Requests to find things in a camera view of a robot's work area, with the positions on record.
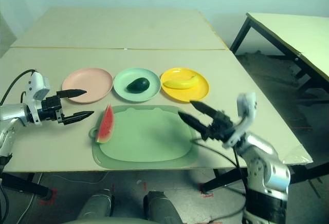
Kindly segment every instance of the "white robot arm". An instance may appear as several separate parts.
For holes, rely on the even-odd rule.
[[[44,120],[57,120],[58,123],[66,125],[83,120],[93,113],[93,111],[82,111],[65,117],[60,99],[76,97],[86,91],[80,89],[57,91],[55,96],[44,99],[50,90],[49,80],[37,71],[33,71],[26,86],[25,103],[2,105],[13,84],[5,93],[0,105],[0,172],[11,159],[16,134],[23,126],[29,124],[40,126]]]
[[[239,95],[237,110],[241,121],[236,125],[221,111],[202,102],[191,103],[213,118],[212,124],[204,126],[193,116],[179,112],[182,120],[200,132],[203,140],[221,140],[224,148],[235,149],[246,161],[248,177],[243,223],[285,223],[289,169],[279,160],[270,143],[246,132],[255,119],[255,93]]]

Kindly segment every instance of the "white table top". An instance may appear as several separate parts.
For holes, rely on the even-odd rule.
[[[286,123],[257,87],[235,56],[228,50],[110,50],[110,49],[54,49],[54,48],[11,48],[0,60],[0,93],[4,93],[19,73],[36,68],[49,77],[50,96],[61,89],[66,76],[76,69],[100,67],[113,76],[129,67],[144,67],[161,75],[172,67],[188,67],[203,74],[210,84],[210,93],[204,102],[224,110],[236,122],[236,98],[241,92],[255,91],[258,112],[251,131],[268,140],[287,164],[306,164],[311,157],[299,143]],[[5,103],[18,103],[25,89],[28,76],[13,87]],[[42,127],[23,128],[13,147],[13,158],[5,167],[7,172],[38,171],[97,171],[107,170],[98,166],[92,156],[88,131],[95,125],[100,113],[108,103],[112,106],[128,105],[113,94],[113,90],[102,100],[92,104],[73,104],[62,101],[64,114],[94,110],[87,119],[63,126],[56,122],[44,122]],[[174,102],[159,93],[153,99],[137,105],[175,105],[197,116],[202,122],[209,118],[201,115],[190,104]],[[232,150],[224,150],[220,142],[207,141],[230,158]],[[197,160],[185,169],[197,167],[232,167],[222,157],[199,148]],[[145,169],[152,169],[152,164]]]
[[[329,17],[251,12],[247,16],[329,81]]]
[[[12,47],[228,49],[197,10],[49,9]]]

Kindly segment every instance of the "watermelon slice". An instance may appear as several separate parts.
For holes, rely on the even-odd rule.
[[[97,136],[97,143],[106,143],[113,133],[114,128],[114,114],[111,105],[108,105],[101,125],[99,126],[98,136]]]

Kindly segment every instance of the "black cable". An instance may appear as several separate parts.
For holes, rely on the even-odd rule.
[[[21,93],[21,103],[23,102],[23,95],[26,95],[26,92],[25,91],[23,91],[22,93]]]
[[[4,217],[0,220],[0,224],[3,224],[8,216],[8,212],[9,212],[9,199],[8,199],[8,196],[7,196],[7,193],[5,192],[3,186],[0,184],[0,190],[2,192],[2,194],[4,195],[5,197],[5,201],[6,201],[6,210],[5,210],[5,215]]]
[[[230,190],[232,192],[238,193],[238,194],[240,194],[240,195],[242,195],[244,197],[246,196],[246,193],[244,193],[244,192],[242,192],[242,191],[240,191],[238,189],[232,188],[230,186],[225,186],[225,189],[228,189],[228,190]]]
[[[6,99],[7,95],[9,94],[11,88],[12,88],[12,87],[14,86],[14,84],[18,81],[18,79],[20,79],[23,75],[25,75],[25,74],[27,74],[27,73],[29,73],[29,72],[34,73],[35,71],[36,71],[36,70],[34,70],[34,69],[29,69],[29,70],[26,70],[26,71],[22,72],[20,75],[18,75],[18,76],[14,79],[14,81],[12,81],[12,83],[9,85],[9,87],[8,87],[8,89],[7,89],[7,91],[6,91],[5,95],[4,95],[4,97],[2,97],[1,102],[0,102],[0,106],[3,105],[3,103],[5,102],[5,99]]]
[[[247,192],[247,180],[246,180],[246,177],[245,175],[242,173],[242,170],[241,170],[241,167],[240,167],[240,163],[239,163],[239,159],[237,158],[237,153],[235,151],[235,149],[233,149],[233,152],[234,152],[234,157],[235,157],[235,161],[236,161],[236,164],[237,164],[237,169],[238,171],[240,172],[240,175],[241,175],[241,179],[242,179],[242,182],[243,182],[243,185],[245,186],[245,190]]]
[[[237,164],[234,161],[232,161],[229,157],[227,157],[226,155],[224,155],[223,153],[221,153],[221,152],[219,152],[217,150],[214,150],[213,148],[210,148],[208,146],[205,146],[203,144],[197,143],[197,141],[198,140],[201,140],[201,139],[202,138],[191,139],[191,142],[194,143],[194,144],[196,144],[196,145],[198,145],[198,146],[200,146],[200,147],[206,148],[206,149],[208,149],[210,151],[213,151],[213,152],[219,154],[220,156],[224,157],[226,160],[228,160],[229,162],[231,162],[235,167],[237,167]]]
[[[243,206],[242,206],[241,208],[239,208],[237,211],[234,211],[233,213],[228,214],[228,215],[223,215],[223,216],[217,217],[217,218],[215,218],[215,219],[212,219],[211,221],[207,222],[207,224],[211,224],[211,223],[213,223],[214,221],[217,221],[217,220],[220,220],[220,219],[225,219],[225,218],[233,217],[233,216],[239,214],[241,211],[243,211],[243,209],[245,208],[245,206],[246,206],[246,201],[245,201],[245,203],[243,204]]]
[[[241,168],[240,168],[240,164],[239,164],[239,160],[238,160],[238,158],[237,158],[237,153],[236,153],[236,151],[233,149],[233,151],[234,151],[234,157],[235,157],[235,162],[234,162],[234,161],[232,161],[230,158],[228,158],[226,155],[222,154],[221,152],[219,152],[219,151],[217,151],[217,150],[214,150],[213,148],[207,147],[207,146],[205,146],[205,145],[203,145],[203,144],[199,144],[199,143],[197,143],[197,141],[198,141],[198,140],[201,140],[201,139],[202,139],[202,138],[191,139],[191,142],[194,143],[194,144],[196,144],[196,145],[198,145],[198,146],[201,146],[201,147],[203,147],[203,148],[206,148],[206,149],[208,149],[208,150],[210,150],[210,151],[213,151],[213,152],[215,152],[215,153],[221,155],[222,157],[224,157],[224,158],[227,159],[228,161],[230,161],[230,162],[231,162],[231,163],[232,163],[232,164],[233,164],[233,165],[239,170],[240,175],[241,175],[241,179],[242,179],[242,181],[243,181],[243,185],[244,185],[244,187],[245,187],[245,191],[247,192],[247,182],[244,180],[244,176],[243,176],[243,174],[242,174],[242,170],[241,170]],[[241,208],[239,208],[238,210],[234,211],[233,213],[228,214],[228,215],[223,215],[223,216],[217,217],[217,218],[215,218],[215,219],[212,219],[212,220],[210,220],[207,224],[211,224],[211,223],[213,223],[214,221],[217,221],[217,220],[220,220],[220,219],[225,219],[225,218],[233,217],[233,216],[239,214],[241,211],[243,211],[243,209],[245,208],[245,206],[246,206],[246,201],[245,201],[245,203],[243,204],[243,206],[242,206]]]

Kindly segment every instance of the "red tape mark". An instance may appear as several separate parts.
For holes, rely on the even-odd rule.
[[[40,200],[39,205],[47,206],[47,205],[53,205],[55,203],[55,199],[57,197],[57,189],[51,189],[52,190],[52,196],[49,200]]]
[[[201,188],[202,188],[202,183],[197,184],[199,186],[199,191],[200,191],[200,195],[202,198],[206,198],[206,197],[213,197],[214,193],[212,192],[211,194],[203,194]]]

